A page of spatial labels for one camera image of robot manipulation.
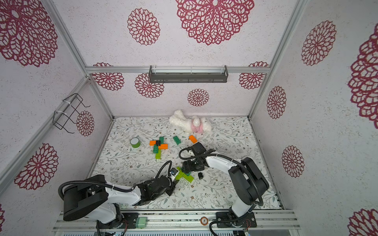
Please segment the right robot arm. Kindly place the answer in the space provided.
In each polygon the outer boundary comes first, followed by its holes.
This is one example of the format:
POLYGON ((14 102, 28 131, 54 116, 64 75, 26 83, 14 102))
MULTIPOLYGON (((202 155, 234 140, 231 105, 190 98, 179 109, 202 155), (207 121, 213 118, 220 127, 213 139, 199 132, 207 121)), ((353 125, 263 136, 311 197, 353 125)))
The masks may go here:
POLYGON ((241 218, 249 214, 256 206, 263 206, 263 194, 270 186, 264 174, 255 162, 245 157, 235 159, 206 148, 197 142, 179 151, 178 157, 184 173, 200 172, 205 168, 220 170, 230 176, 237 194, 235 203, 230 208, 230 217, 241 218))

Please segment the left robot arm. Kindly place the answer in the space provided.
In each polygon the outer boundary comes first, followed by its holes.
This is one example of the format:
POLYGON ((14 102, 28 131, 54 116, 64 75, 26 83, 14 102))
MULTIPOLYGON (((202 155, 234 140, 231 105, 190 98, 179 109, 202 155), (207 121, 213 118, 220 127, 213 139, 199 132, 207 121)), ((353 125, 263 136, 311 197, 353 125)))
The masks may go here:
POLYGON ((124 222, 120 204, 143 206, 156 200, 164 193, 171 195, 179 174, 172 167, 172 161, 164 163, 151 179, 133 186, 108 182, 104 175, 96 175, 82 181, 62 183, 58 188, 64 202, 64 221, 89 218, 112 229, 124 222))

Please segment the long lime green lego brick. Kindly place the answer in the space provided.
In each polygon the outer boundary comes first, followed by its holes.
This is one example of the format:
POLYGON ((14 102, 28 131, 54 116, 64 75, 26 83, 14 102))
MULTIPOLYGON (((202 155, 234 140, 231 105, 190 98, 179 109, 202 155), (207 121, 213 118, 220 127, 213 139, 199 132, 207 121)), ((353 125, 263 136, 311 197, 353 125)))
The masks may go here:
POLYGON ((161 150, 158 150, 158 153, 156 153, 155 158, 156 158, 156 160, 160 160, 161 159, 161 150))

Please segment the dark green lego brick back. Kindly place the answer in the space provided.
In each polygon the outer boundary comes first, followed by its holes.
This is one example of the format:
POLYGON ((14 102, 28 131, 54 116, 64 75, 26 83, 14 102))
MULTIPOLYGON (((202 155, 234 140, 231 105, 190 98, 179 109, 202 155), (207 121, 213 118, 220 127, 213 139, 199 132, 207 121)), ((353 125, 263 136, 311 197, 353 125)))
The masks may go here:
POLYGON ((177 136, 174 136, 173 140, 177 145, 181 144, 181 140, 177 136))

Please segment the lime lego brick back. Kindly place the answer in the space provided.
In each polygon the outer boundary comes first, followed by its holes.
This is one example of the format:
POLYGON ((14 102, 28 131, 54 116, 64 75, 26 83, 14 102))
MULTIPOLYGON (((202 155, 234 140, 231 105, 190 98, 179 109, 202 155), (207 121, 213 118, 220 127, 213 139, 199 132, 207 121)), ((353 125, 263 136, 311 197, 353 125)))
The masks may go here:
POLYGON ((175 177, 175 180, 179 181, 183 177, 184 173, 182 171, 179 171, 177 176, 175 177))

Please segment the dark green lego brick front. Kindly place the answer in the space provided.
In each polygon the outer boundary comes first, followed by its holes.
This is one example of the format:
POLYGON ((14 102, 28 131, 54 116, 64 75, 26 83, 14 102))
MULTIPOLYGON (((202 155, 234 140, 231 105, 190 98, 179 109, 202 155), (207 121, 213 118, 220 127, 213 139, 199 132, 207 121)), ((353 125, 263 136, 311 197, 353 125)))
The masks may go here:
POLYGON ((159 148, 158 148, 158 146, 157 146, 157 145, 154 145, 154 146, 153 146, 153 153, 154 153, 154 154, 158 154, 158 152, 159 152, 159 148))

